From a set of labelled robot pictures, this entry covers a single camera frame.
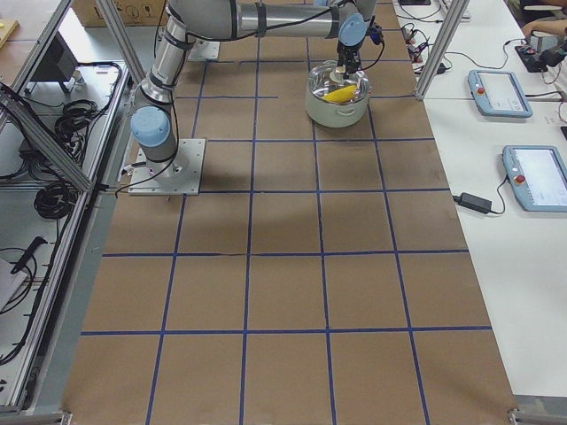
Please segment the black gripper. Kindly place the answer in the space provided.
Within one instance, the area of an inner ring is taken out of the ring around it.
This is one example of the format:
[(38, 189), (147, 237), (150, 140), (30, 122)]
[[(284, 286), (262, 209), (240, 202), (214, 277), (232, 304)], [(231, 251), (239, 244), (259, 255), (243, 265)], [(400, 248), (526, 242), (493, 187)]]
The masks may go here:
[(343, 23), (338, 30), (338, 66), (343, 66), (344, 76), (350, 76), (361, 66), (360, 49), (366, 37), (375, 45), (384, 43), (383, 29), (376, 23), (365, 21), (349, 21)]

